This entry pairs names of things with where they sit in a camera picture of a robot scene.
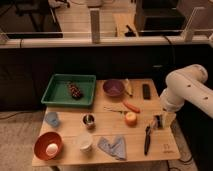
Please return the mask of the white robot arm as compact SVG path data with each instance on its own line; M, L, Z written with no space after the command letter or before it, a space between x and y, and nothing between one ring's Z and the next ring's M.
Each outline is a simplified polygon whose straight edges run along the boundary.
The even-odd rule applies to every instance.
M166 88L160 94L164 127L172 124L186 101L213 119L213 89L205 86L207 79L207 70L199 64L176 69L166 76Z

